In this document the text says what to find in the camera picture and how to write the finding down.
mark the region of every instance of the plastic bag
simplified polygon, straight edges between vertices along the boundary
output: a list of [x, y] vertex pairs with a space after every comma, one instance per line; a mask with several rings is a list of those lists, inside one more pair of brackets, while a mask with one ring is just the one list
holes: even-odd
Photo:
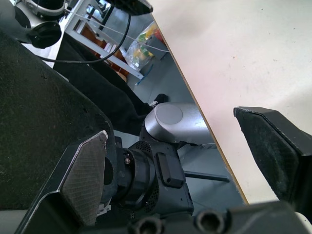
[[146, 49], [144, 43], [147, 39], [158, 31], [155, 22], [152, 22], [140, 35], [133, 41], [127, 51], [129, 60], [138, 70], [141, 70], [154, 56]]

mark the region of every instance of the shoe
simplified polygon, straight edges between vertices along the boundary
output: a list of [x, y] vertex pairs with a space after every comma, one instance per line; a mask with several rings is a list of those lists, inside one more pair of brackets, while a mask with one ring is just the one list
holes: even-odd
[[150, 103], [150, 106], [155, 108], [158, 104], [168, 102], [169, 97], [165, 94], [158, 94], [154, 101]]

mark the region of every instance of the screw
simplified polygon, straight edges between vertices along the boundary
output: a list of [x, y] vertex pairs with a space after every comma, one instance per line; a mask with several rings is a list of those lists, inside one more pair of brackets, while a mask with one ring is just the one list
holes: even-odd
[[125, 158], [125, 164], [129, 164], [131, 162], [131, 160], [127, 157], [127, 158]]
[[195, 219], [198, 229], [207, 234], [221, 234], [225, 229], [225, 221], [222, 214], [213, 210], [199, 213]]
[[160, 219], [155, 217], [141, 219], [134, 225], [135, 234], [161, 234], [162, 229]]

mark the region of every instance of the metal leg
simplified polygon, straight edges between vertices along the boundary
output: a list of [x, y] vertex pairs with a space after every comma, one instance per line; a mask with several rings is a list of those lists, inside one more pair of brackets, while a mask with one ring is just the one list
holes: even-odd
[[230, 182], [229, 178], [227, 178], [226, 176], [222, 176], [222, 175], [206, 174], [206, 173], [199, 173], [199, 172], [187, 172], [187, 171], [184, 171], [184, 174], [186, 177], [189, 177], [189, 178], [209, 179], [209, 180]]
[[[73, 9], [73, 12], [75, 12], [78, 15], [84, 15], [86, 8], [88, 4], [90, 4], [90, 2], [91, 0], [79, 0]], [[65, 32], [68, 33], [70, 36], [72, 36], [74, 39], [84, 44], [85, 46], [92, 49], [93, 51], [96, 51], [100, 55], [102, 56], [108, 55], [108, 52], [105, 51], [103, 48], [93, 43], [92, 41], [88, 40], [83, 35], [77, 33], [74, 30], [79, 20], [82, 20], [82, 18], [79, 18], [78, 16], [75, 16], [74, 14], [69, 14], [68, 22], [65, 25]], [[139, 79], [143, 78], [143, 75], [139, 71], [129, 66], [127, 63], [121, 61], [120, 59], [116, 58], [115, 56], [111, 56], [108, 60], [113, 62], [117, 66], [121, 67], [122, 69], [126, 70], [130, 74], [134, 75], [135, 77]]]
[[86, 23], [86, 24], [88, 24], [89, 27], [93, 28], [93, 30], [96, 32], [97, 36], [100, 37], [101, 39], [105, 40], [106, 42], [113, 43], [115, 45], [119, 44], [119, 42], [115, 41], [113, 38], [108, 36], [106, 33], [104, 33], [103, 31], [99, 30], [93, 24], [91, 24], [91, 23]]
[[90, 3], [92, 6], [94, 6], [100, 13], [101, 13], [101, 8], [99, 7], [99, 3], [96, 1], [96, 0], [93, 0], [91, 3]]
[[105, 16], [103, 17], [103, 20], [102, 20], [102, 24], [103, 24], [103, 25], [106, 24], [108, 18], [110, 17], [110, 15], [111, 15], [112, 12], [113, 12], [113, 9], [114, 9], [114, 7], [113, 7], [113, 6], [110, 6], [110, 8], [107, 10], [107, 12], [106, 12], [106, 14], [105, 14]]

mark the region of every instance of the white cable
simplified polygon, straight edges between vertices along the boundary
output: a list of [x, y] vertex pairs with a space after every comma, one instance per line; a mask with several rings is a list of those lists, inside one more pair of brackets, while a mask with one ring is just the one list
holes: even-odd
[[[80, 17], [80, 18], [84, 18], [84, 19], [86, 19], [86, 20], [90, 20], [90, 21], [92, 21], [92, 22], [94, 22], [94, 23], [97, 23], [98, 25], [100, 25], [100, 26], [102, 26], [102, 27], [104, 27], [104, 28], [110, 29], [110, 30], [112, 30], [112, 31], [114, 31], [114, 32], [116, 32], [116, 33], [119, 33], [119, 34], [122, 34], [122, 35], [124, 34], [124, 33], [121, 33], [121, 32], [119, 32], [119, 31], [116, 31], [115, 29], [112, 29], [112, 28], [110, 28], [110, 27], [107, 27], [107, 26], [105, 26], [105, 25], [103, 25], [103, 24], [97, 22], [96, 20], [94, 20], [94, 19], [92, 19], [92, 18], [89, 19], [89, 18], [87, 18], [87, 17], [78, 15], [78, 14], [76, 14], [75, 12], [72, 12], [72, 11], [70, 11], [70, 10], [68, 10], [68, 9], [66, 9], [66, 11], [68, 11], [68, 12], [70, 12], [70, 13], [72, 13], [72, 14], [74, 14], [75, 16], [78, 16], [78, 17]], [[132, 38], [132, 37], [130, 37], [130, 36], [128, 36], [128, 35], [127, 35], [127, 37], [128, 37], [128, 38], [131, 38], [132, 40], [137, 41], [137, 42], [138, 42], [139, 44], [141, 44], [141, 45], [144, 45], [144, 46], [151, 47], [151, 48], [156, 49], [156, 50], [159, 50], [159, 51], [163, 51], [163, 52], [168, 52], [168, 53], [169, 53], [168, 50], [162, 50], [162, 49], [159, 49], [159, 48], [157, 48], [157, 47], [153, 47], [153, 46], [144, 44], [144, 43], [142, 43], [141, 41], [138, 41], [137, 39]]]

